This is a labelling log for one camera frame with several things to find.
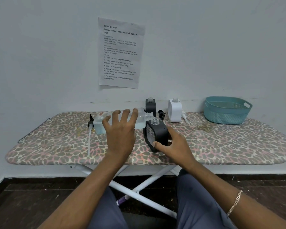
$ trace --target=person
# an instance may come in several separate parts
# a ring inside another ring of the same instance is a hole
[[[96,169],[64,200],[39,228],[128,228],[108,185],[124,165],[135,143],[138,111],[129,109],[119,121],[116,110],[103,120],[108,151]],[[284,228],[286,221],[197,162],[184,136],[171,127],[170,146],[154,143],[156,149],[182,167],[177,178],[177,228]]]

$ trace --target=forearm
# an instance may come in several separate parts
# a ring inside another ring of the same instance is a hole
[[[86,228],[121,159],[106,154],[96,169],[65,199],[39,228]]]
[[[227,213],[233,206],[239,190],[223,181],[198,162],[193,162],[192,165],[185,167],[185,169],[206,188]],[[284,219],[244,193],[241,194],[240,200],[230,218],[239,229],[286,228]]]

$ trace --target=bracelet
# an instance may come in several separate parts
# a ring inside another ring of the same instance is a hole
[[[239,199],[240,199],[240,194],[242,193],[242,191],[239,191],[238,194],[237,194],[237,197],[235,199],[235,202],[234,202],[234,205],[230,208],[230,210],[228,211],[227,213],[227,218],[229,217],[229,215],[232,213],[234,207],[237,205]]]

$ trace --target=blue-gray pants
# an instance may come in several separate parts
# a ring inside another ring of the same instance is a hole
[[[185,170],[177,178],[177,228],[178,229],[235,229],[231,220],[208,191]],[[116,198],[106,188],[92,216],[88,229],[128,228]]]

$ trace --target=basket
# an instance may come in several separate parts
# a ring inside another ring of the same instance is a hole
[[[239,125],[244,122],[252,108],[249,102],[228,96],[209,96],[206,98],[204,116],[211,122]]]

